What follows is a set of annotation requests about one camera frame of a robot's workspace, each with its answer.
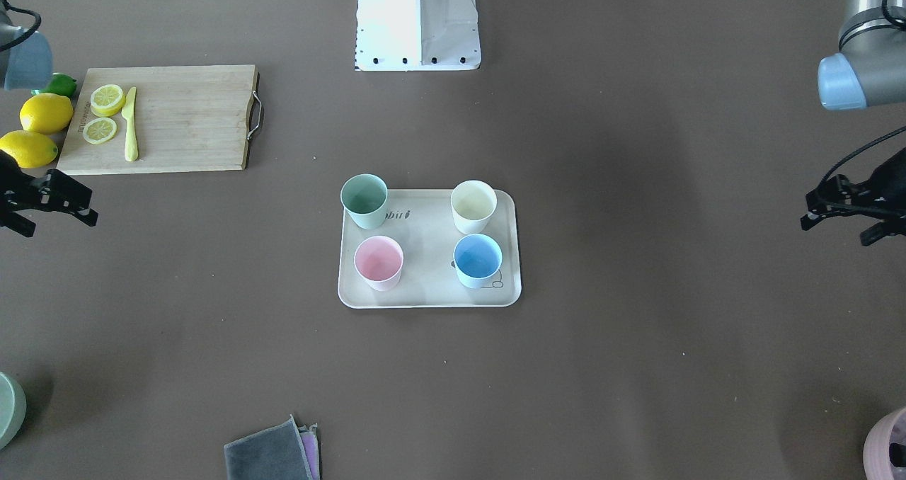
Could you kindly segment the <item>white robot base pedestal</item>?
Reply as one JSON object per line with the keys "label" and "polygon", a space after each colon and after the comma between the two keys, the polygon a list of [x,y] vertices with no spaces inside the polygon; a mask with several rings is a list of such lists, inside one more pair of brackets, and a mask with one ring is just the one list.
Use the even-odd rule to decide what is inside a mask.
{"label": "white robot base pedestal", "polygon": [[358,0],[360,72],[475,70],[482,54],[476,0]]}

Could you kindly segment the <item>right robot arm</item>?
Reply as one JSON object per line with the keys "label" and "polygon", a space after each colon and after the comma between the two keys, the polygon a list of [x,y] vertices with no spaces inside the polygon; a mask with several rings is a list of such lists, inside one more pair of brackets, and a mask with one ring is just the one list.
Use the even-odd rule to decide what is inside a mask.
{"label": "right robot arm", "polygon": [[[52,77],[52,51],[40,33],[42,16],[1,0],[1,76],[4,90],[32,89]],[[23,237],[35,234],[35,223],[22,211],[61,212],[88,227],[99,217],[91,209],[91,189],[57,169],[29,176],[12,155],[1,154],[1,226]]]}

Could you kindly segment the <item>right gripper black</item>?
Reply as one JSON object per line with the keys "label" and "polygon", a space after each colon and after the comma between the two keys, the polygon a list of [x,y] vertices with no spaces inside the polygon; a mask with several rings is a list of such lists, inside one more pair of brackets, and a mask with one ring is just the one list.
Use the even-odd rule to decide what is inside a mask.
{"label": "right gripper black", "polygon": [[19,211],[65,212],[88,227],[97,225],[99,215],[91,209],[93,191],[57,169],[48,171],[48,202],[42,202],[42,180],[27,176],[14,158],[1,152],[1,227],[23,237],[35,235],[35,223]]}

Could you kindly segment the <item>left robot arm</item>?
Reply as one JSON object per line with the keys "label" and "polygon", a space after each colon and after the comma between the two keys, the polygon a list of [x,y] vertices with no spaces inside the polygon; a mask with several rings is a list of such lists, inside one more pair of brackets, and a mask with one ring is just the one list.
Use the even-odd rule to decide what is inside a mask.
{"label": "left robot arm", "polygon": [[[905,0],[847,0],[838,51],[818,67],[822,106],[829,111],[895,105],[905,99]],[[905,234],[905,152],[897,151],[861,183],[851,182],[836,163],[806,194],[801,228],[832,217],[875,219],[861,232],[870,246]]]}

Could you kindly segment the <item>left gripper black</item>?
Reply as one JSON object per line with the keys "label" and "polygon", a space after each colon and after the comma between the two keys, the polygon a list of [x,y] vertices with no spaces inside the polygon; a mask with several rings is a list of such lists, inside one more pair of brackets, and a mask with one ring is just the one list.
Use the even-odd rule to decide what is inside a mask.
{"label": "left gripper black", "polygon": [[834,176],[825,191],[827,206],[819,192],[806,193],[807,212],[801,229],[809,231],[828,217],[864,215],[879,219],[860,234],[863,246],[889,236],[905,234],[905,149],[884,161],[863,183],[851,183],[845,176]]}

